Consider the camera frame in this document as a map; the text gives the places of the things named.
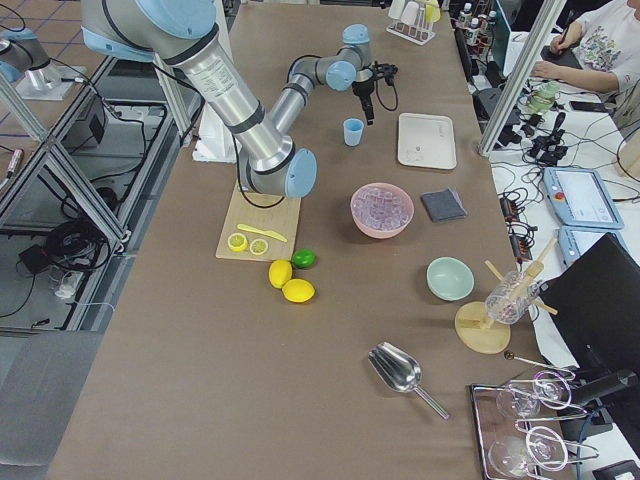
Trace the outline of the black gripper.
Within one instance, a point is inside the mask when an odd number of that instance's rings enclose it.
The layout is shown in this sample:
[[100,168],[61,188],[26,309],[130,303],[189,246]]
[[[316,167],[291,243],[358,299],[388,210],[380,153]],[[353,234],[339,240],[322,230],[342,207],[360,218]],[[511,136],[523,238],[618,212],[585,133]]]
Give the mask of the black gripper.
[[362,110],[367,119],[367,125],[374,123],[374,107],[371,100],[371,94],[374,92],[374,80],[367,79],[365,81],[354,81],[351,85],[353,93],[360,98]]

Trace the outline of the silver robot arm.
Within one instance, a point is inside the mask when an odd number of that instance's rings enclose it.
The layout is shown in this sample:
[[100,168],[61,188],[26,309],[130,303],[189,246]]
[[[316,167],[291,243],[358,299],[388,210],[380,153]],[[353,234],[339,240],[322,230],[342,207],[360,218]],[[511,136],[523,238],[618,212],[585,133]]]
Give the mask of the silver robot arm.
[[184,73],[240,143],[238,183],[245,190],[290,198],[310,193],[316,157],[298,147],[288,130],[316,87],[352,90],[366,122],[373,122],[373,58],[363,24],[344,29],[336,55],[293,62],[287,84],[267,111],[219,42],[213,2],[84,1],[81,12],[88,48],[138,62],[160,57]]

